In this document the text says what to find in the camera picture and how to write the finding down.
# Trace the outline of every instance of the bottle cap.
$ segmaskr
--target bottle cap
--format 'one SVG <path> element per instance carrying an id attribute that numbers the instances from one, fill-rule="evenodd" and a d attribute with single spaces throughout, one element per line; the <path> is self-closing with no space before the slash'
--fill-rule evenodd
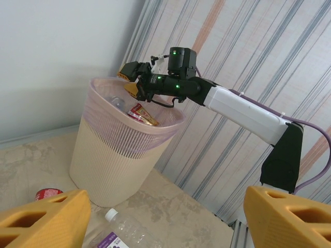
<path id="1" fill-rule="evenodd" d="M 108 222 L 110 222 L 117 214 L 118 214 L 118 212 L 112 208 L 106 213 L 106 215 L 104 217 Z"/>

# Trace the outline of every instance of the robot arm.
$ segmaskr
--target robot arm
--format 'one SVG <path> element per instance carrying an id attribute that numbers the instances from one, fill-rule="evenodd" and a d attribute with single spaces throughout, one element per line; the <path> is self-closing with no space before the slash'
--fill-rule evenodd
<path id="1" fill-rule="evenodd" d="M 186 98 L 219 113 L 260 137 L 274 148 L 262 165 L 260 181 L 293 193 L 299 175 L 303 129 L 232 93 L 216 83 L 195 76 L 196 53 L 188 48 L 170 48 L 168 75 L 152 73 L 150 63 L 124 64 L 118 76 L 135 82 L 125 89 L 137 100 L 154 102 L 153 96 Z"/>

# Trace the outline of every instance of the cream trash can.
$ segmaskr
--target cream trash can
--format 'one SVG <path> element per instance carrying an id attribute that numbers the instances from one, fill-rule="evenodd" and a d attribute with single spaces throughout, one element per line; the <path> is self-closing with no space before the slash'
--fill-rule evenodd
<path id="1" fill-rule="evenodd" d="M 180 110 L 147 102 L 140 103 L 158 126 L 129 117 L 138 101 L 125 84 L 118 78 L 91 81 L 69 171 L 76 186 L 101 207 L 113 207 L 138 191 L 184 123 Z M 122 110 L 107 101 L 112 96 L 125 101 Z M 158 96 L 154 100 L 166 103 Z"/>

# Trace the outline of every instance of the snack wrapper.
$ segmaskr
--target snack wrapper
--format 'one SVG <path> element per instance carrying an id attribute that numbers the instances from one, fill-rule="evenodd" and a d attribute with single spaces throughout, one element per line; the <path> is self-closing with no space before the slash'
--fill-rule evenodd
<path id="1" fill-rule="evenodd" d="M 147 110 L 140 104 L 137 103 L 131 110 L 128 111 L 128 116 L 140 121 L 142 123 L 157 126 L 159 123 L 147 112 Z"/>

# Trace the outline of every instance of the clear plastic bottle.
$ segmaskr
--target clear plastic bottle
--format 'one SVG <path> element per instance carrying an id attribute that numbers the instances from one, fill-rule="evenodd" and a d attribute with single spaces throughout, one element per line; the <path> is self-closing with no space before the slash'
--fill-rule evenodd
<path id="1" fill-rule="evenodd" d="M 105 215 L 109 224 L 89 244 L 92 248 L 162 248 L 160 241 L 134 217 L 110 209 Z"/>

